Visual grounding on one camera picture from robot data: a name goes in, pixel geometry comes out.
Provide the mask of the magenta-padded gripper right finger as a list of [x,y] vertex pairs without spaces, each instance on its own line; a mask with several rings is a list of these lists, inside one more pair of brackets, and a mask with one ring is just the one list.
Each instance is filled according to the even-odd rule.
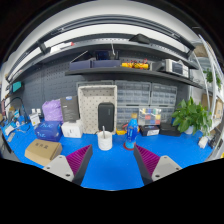
[[158,156],[139,145],[134,146],[134,157],[145,185],[181,170],[181,167],[167,155]]

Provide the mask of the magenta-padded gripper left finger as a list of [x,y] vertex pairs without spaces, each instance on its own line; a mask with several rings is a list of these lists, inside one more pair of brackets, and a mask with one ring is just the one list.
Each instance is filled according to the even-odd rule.
[[68,156],[58,155],[44,167],[44,170],[81,185],[92,155],[92,145],[87,145]]

